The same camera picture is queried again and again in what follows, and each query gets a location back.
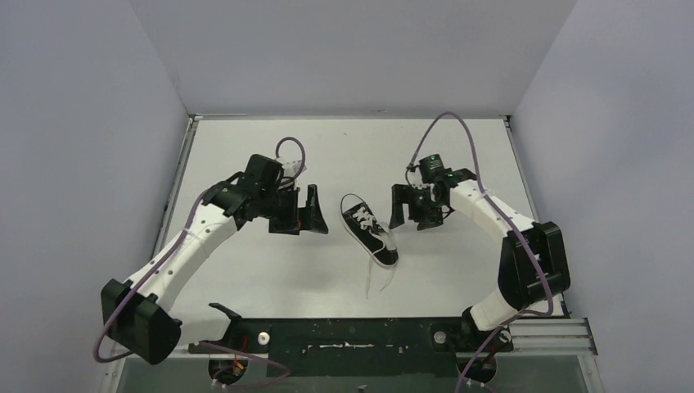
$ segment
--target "black sneaker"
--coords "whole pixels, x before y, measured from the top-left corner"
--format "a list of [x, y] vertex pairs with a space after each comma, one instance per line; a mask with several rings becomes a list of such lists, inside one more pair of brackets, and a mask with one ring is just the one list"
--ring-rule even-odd
[[[356, 197], [361, 202], [344, 210], [346, 197]], [[364, 247], [373, 260], [383, 268], [392, 268], [398, 262], [398, 249], [387, 224], [379, 224], [367, 203], [359, 196], [347, 194], [340, 201], [342, 224], [352, 237]]]

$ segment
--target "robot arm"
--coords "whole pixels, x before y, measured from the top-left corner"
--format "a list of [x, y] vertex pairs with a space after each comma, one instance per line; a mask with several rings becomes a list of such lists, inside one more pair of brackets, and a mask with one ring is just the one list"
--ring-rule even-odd
[[[177, 345], [221, 338], [228, 318], [180, 321], [169, 311], [202, 263], [254, 218], [268, 219], [271, 233], [328, 232], [315, 185], [308, 186], [306, 207], [298, 207], [299, 189], [292, 175], [301, 170], [295, 163], [283, 166], [276, 160], [253, 155], [245, 172], [204, 192], [193, 206], [186, 227], [152, 261], [125, 282], [111, 279], [103, 287], [101, 308], [107, 335], [150, 364], [164, 360]], [[222, 306], [214, 307], [231, 313]], [[112, 314], [116, 317], [109, 324]]]
[[[547, 300], [529, 256], [508, 223], [484, 199], [486, 190], [479, 189], [476, 175], [468, 169], [445, 168], [439, 155], [420, 160], [418, 168], [423, 185], [392, 187], [391, 228], [404, 224], [403, 204], [408, 205], [409, 218], [418, 223], [418, 230], [442, 225], [441, 208], [447, 206], [461, 211], [501, 248], [497, 287], [466, 309], [463, 318], [471, 320], [479, 331], [490, 331], [532, 304]], [[490, 197], [528, 241], [552, 295], [568, 289], [570, 276], [560, 229], [552, 222], [536, 223], [497, 197]]]

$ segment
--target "purple cable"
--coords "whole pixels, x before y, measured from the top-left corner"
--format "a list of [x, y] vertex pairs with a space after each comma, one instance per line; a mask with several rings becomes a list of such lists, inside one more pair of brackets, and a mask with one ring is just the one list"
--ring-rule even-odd
[[120, 360], [126, 356], [130, 356], [133, 354], [131, 350], [120, 354], [113, 356], [111, 358], [102, 358], [101, 355], [99, 355], [99, 348], [101, 347], [101, 343], [104, 341], [104, 337], [106, 334], [108, 334], [109, 329], [111, 326], [113, 326], [113, 323], [115, 320], [118, 318], [120, 313], [123, 311], [125, 308], [125, 305], [128, 304], [128, 302], [135, 296], [137, 293], [137, 290], [139, 290], [142, 285], [152, 276], [154, 273], [159, 270], [161, 265], [163, 265], [166, 260], [168, 260], [171, 255], [176, 252], [176, 250], [183, 244], [183, 241], [186, 239], [187, 232], [186, 230], [191, 227], [191, 224], [193, 222], [193, 219], [195, 218], [195, 213], [197, 210], [197, 206], [200, 204], [202, 201], [202, 196], [205, 195], [205, 190], [202, 192], [197, 198], [196, 201], [193, 202], [193, 207], [191, 208], [190, 213], [188, 213], [188, 218], [186, 219], [185, 225], [183, 225], [183, 230], [181, 233], [178, 235], [176, 238], [176, 242], [173, 243], [171, 248], [169, 248], [164, 255], [162, 255], [161, 259], [154, 264], [151, 269], [144, 275], [140, 280], [130, 289], [127, 295], [123, 298], [123, 300], [118, 304], [118, 306], [115, 308], [113, 313], [110, 315], [110, 317], [106, 320], [106, 323], [104, 323], [104, 328], [101, 330], [101, 333], [99, 333], [99, 337], [97, 338], [97, 341], [94, 343], [94, 347], [92, 348], [92, 356], [94, 357], [94, 360], [96, 360], [98, 363], [110, 363], [110, 362], [115, 362], [116, 360]]
[[298, 178], [301, 174], [301, 171], [304, 170], [304, 168], [306, 167], [306, 150], [304, 149], [304, 145], [302, 145], [301, 142], [299, 142], [299, 139], [294, 137], [284, 137], [280, 139], [280, 142], [278, 142], [277, 146], [275, 146], [275, 158], [280, 157], [280, 147], [282, 147], [282, 144], [286, 141], [292, 141], [296, 143], [296, 146], [298, 146], [299, 150], [301, 150], [301, 166], [299, 167], [299, 170], [294, 174], [294, 176], [288, 178], [289, 180], [285, 181], [284, 183], [281, 183], [279, 187], [284, 187], [287, 184], [291, 184], [292, 182], [294, 182], [296, 178]]
[[[251, 384], [249, 384], [249, 385], [241, 385], [241, 386], [233, 386], [233, 385], [228, 385], [228, 386], [226, 386], [226, 389], [227, 389], [227, 390], [230, 390], [230, 391], [245, 391], [245, 390], [248, 390], [248, 389], [255, 389], [256, 387], [262, 387], [262, 386], [273, 385], [273, 384], [278, 383], [278, 382], [280, 382], [281, 380], [283, 380], [283, 379], [289, 377], [290, 374], [291, 374], [291, 370], [290, 370], [287, 366], [285, 366], [284, 364], [280, 364], [280, 363], [278, 363], [278, 362], [276, 362], [276, 361], [274, 361], [274, 360], [261, 358], [261, 357], [256, 356], [256, 355], [247, 354], [246, 352], [241, 352], [241, 351], [239, 351], [239, 350], [233, 350], [233, 349], [227, 348], [227, 347], [225, 347], [225, 346], [218, 346], [218, 345], [216, 345], [216, 344], [212, 344], [212, 343], [209, 343], [209, 342], [201, 341], [201, 342], [200, 342], [200, 345], [201, 345], [201, 346], [206, 346], [206, 347], [211, 348], [211, 349], [213, 349], [213, 350], [221, 350], [222, 352], [226, 352], [226, 353], [232, 354], [232, 355], [245, 356], [245, 357], [248, 358], [248, 359], [257, 360], [257, 361], [259, 361], [259, 362], [261, 362], [261, 363], [267, 364], [268, 366], [273, 366], [273, 367], [281, 368], [282, 370], [285, 371], [281, 376], [275, 377], [275, 378], [273, 378], [273, 379], [271, 379], [271, 380], [269, 380], [269, 381], [263, 381], [263, 382], [258, 382], [258, 383], [251, 383]], [[221, 373], [224, 373], [225, 371], [227, 371], [227, 370], [229, 370], [229, 369], [230, 369], [230, 368], [227, 367], [227, 368], [222, 368], [221, 370], [218, 370], [218, 371], [212, 376], [212, 379], [214, 379], [214, 380], [216, 381], [216, 380], [217, 380], [217, 377], [219, 377], [219, 375], [220, 375]]]
[[[426, 137], [429, 135], [429, 132], [434, 128], [436, 123], [438, 123], [439, 120], [441, 120], [445, 116], [451, 116], [455, 118], [457, 121], [460, 122], [462, 127], [465, 129], [465, 133], [467, 134], [467, 140], [470, 143], [470, 150], [472, 153], [472, 164], [475, 167], [475, 173], [477, 174], [477, 187], [480, 189], [480, 192], [484, 192], [484, 186], [482, 185], [482, 175], [480, 173], [480, 163], [477, 160], [477, 150], [475, 149], [475, 142], [472, 140], [472, 132], [470, 129], [467, 127], [467, 124], [465, 123], [465, 120], [463, 120], [460, 116], [453, 112], [444, 112], [434, 119], [434, 121], [431, 122], [429, 125], [429, 128], [426, 129], [426, 132], [424, 132], [424, 136], [421, 137], [421, 140], [419, 141], [419, 145], [417, 145], [417, 149], [414, 151], [414, 154], [412, 155], [412, 159], [410, 160], [410, 163], [408, 165], [408, 168], [413, 168], [414, 167], [414, 161], [417, 159], [417, 156], [419, 155], [419, 151], [421, 149], [421, 145], [424, 143], [424, 140]], [[541, 317], [547, 317], [552, 315], [554, 312], [554, 301], [552, 299], [552, 291], [549, 289], [549, 282], [547, 282], [547, 279], [544, 276], [544, 273], [542, 271], [542, 268], [540, 267], [540, 263], [538, 262], [538, 259], [535, 258], [535, 254], [533, 251], [530, 249], [530, 244], [528, 244], [528, 241], [525, 240], [525, 237], [521, 233], [520, 229], [516, 226], [516, 224], [513, 223], [513, 220], [506, 215], [506, 213], [503, 212], [503, 210], [493, 201], [491, 196], [488, 194], [484, 194], [484, 200], [489, 203], [490, 206], [492, 206], [492, 209], [494, 209], [497, 214], [508, 224], [509, 227], [511, 227], [511, 230], [513, 233], [518, 237], [518, 240], [520, 241], [520, 245], [523, 247], [523, 250], [525, 253], [528, 255], [528, 258], [530, 258], [530, 263], [533, 264], [533, 268], [535, 269], [535, 272], [538, 274], [538, 277], [540, 279], [540, 283], [542, 284], [542, 287], [544, 289], [544, 294], [547, 297], [548, 300], [548, 310], [546, 312], [538, 312], [538, 311], [533, 311], [530, 309], [524, 309], [522, 311], [519, 311], [519, 314], [514, 315], [513, 317], [510, 317], [506, 321], [500, 323], [487, 337], [486, 340], [482, 343], [480, 348], [477, 349], [474, 355], [468, 360], [467, 364], [465, 365], [465, 368], [462, 370], [460, 373], [460, 376], [457, 379], [457, 384], [454, 392], [458, 392], [462, 386], [462, 383], [465, 380], [469, 380], [471, 382], [477, 382], [473, 381], [470, 378], [465, 377], [467, 372], [470, 370], [470, 367], [472, 364], [475, 362], [475, 359], [480, 356], [480, 353], [482, 350], [492, 341], [493, 337], [501, 330], [501, 326], [507, 325], [516, 319], [520, 318], [522, 314], [532, 314], [536, 316], [541, 316]], [[489, 386], [484, 386], [488, 391], [493, 391]]]

